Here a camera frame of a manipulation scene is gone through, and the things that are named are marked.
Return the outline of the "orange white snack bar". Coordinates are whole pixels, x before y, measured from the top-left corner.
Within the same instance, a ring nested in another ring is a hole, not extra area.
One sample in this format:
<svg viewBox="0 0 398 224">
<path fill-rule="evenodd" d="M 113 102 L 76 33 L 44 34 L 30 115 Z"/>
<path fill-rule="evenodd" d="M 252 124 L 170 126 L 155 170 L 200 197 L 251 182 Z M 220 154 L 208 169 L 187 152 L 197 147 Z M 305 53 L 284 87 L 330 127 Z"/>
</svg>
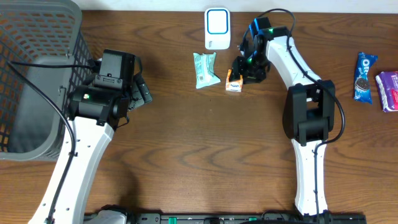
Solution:
<svg viewBox="0 0 398 224">
<path fill-rule="evenodd" d="M 232 69 L 228 70 L 226 77 L 226 91 L 242 92 L 243 76 L 239 73 L 234 74 Z"/>
</svg>

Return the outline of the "teal wet wipes pack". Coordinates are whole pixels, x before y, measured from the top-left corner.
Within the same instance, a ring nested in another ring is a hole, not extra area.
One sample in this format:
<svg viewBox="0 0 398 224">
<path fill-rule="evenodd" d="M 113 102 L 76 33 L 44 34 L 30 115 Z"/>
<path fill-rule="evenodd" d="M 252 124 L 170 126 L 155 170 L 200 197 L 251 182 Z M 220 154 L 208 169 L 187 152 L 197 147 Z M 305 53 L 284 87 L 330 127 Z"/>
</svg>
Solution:
<svg viewBox="0 0 398 224">
<path fill-rule="evenodd" d="M 216 52 L 213 54 L 193 53 L 193 59 L 197 79 L 196 89 L 201 89 L 221 82 L 221 79 L 214 71 Z"/>
</svg>

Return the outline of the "blue cookie package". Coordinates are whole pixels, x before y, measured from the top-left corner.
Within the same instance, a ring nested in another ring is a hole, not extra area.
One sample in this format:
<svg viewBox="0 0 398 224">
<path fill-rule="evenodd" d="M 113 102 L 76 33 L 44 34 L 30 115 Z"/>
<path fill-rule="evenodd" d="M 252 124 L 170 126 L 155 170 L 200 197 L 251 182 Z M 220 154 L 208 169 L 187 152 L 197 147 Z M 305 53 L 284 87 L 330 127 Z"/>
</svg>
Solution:
<svg viewBox="0 0 398 224">
<path fill-rule="evenodd" d="M 373 103 L 368 73 L 377 60 L 377 55 L 370 55 L 364 52 L 358 54 L 358 61 L 354 73 L 354 100 L 362 103 Z"/>
</svg>

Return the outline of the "red purple pad package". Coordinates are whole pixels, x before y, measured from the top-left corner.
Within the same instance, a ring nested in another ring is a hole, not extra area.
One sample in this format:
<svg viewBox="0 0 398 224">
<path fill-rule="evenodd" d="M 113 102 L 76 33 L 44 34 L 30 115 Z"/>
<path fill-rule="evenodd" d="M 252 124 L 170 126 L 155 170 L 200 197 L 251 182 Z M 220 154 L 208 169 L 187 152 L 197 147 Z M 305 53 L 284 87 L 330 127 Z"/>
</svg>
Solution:
<svg viewBox="0 0 398 224">
<path fill-rule="evenodd" d="M 397 71 L 376 75 L 376 84 L 383 112 L 397 111 Z"/>
</svg>

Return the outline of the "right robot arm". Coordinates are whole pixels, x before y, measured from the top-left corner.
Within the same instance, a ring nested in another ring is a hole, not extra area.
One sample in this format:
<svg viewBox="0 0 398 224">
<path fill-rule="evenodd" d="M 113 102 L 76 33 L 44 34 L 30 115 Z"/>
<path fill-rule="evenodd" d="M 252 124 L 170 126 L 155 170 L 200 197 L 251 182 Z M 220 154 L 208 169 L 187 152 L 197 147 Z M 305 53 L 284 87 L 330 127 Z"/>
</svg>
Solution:
<svg viewBox="0 0 398 224">
<path fill-rule="evenodd" d="M 298 52 L 287 27 L 250 27 L 253 43 L 244 39 L 226 79 L 226 89 L 259 83 L 274 66 L 287 88 L 282 126 L 296 159 L 295 207 L 304 217 L 328 210 L 323 156 L 335 118 L 335 86 L 322 80 Z"/>
</svg>

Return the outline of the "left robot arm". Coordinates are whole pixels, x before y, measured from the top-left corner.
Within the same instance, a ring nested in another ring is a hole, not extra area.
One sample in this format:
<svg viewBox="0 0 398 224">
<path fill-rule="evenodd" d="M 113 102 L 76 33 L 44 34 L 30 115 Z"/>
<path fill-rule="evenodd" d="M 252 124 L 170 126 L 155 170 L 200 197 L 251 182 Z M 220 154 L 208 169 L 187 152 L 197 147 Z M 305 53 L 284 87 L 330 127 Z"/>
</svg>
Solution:
<svg viewBox="0 0 398 224">
<path fill-rule="evenodd" d="M 67 129 L 45 195 L 30 223 L 83 223 L 99 162 L 120 119 L 152 101 L 134 54 L 106 49 L 68 96 Z"/>
</svg>

